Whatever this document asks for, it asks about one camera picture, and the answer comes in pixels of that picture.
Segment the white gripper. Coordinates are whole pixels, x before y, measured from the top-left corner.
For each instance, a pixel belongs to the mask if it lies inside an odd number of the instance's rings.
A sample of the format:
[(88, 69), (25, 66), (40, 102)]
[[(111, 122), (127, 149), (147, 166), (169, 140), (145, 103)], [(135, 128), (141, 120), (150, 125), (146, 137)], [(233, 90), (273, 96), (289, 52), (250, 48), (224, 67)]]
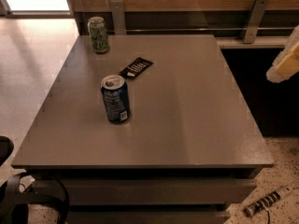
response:
[(266, 78), (273, 83), (288, 80), (299, 72), (299, 42), (284, 49), (266, 72)]

